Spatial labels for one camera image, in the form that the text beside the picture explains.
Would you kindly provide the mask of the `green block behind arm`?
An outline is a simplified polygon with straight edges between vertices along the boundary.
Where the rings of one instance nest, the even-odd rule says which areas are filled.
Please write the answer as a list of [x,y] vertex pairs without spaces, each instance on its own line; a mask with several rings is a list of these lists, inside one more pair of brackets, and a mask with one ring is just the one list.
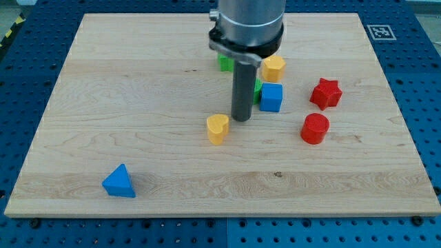
[[219,70],[221,72],[233,72],[234,71],[234,60],[225,56],[221,53],[217,54],[217,60],[219,64]]

